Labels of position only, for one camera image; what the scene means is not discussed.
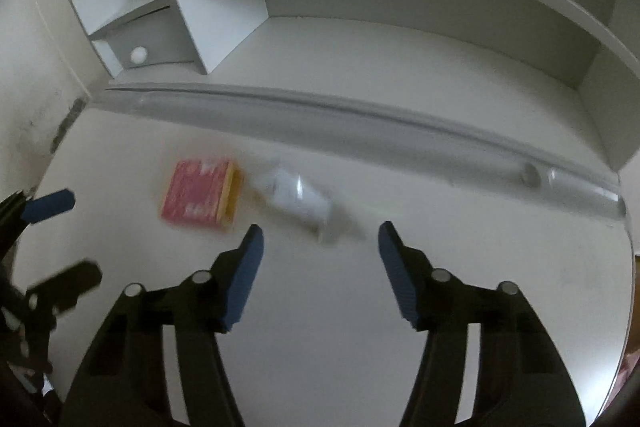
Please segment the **red and white package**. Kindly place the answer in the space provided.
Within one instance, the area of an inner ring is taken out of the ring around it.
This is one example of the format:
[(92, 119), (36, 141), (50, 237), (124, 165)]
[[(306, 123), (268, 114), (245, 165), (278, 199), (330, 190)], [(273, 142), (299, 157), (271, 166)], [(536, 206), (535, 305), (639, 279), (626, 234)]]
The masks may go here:
[(346, 209), (297, 171), (275, 165), (256, 173), (250, 186), (268, 208), (301, 225), (321, 243), (334, 243), (352, 231)]

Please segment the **grey drawer with white knob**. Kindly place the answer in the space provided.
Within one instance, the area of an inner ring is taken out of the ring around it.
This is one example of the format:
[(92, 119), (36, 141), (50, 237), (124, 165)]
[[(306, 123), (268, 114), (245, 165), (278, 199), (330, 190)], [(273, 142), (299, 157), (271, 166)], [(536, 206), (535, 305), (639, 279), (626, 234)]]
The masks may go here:
[(124, 69), (195, 60), (190, 40), (169, 8), (111, 30), (106, 42)]

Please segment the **grey desk rail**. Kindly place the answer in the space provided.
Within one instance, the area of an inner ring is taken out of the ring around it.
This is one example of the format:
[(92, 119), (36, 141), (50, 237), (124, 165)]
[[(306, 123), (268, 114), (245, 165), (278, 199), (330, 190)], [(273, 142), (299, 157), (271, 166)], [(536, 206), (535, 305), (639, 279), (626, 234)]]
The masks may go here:
[(397, 107), (269, 88), (131, 83), (94, 105), (427, 174), (526, 202), (623, 221), (618, 183), (536, 147)]

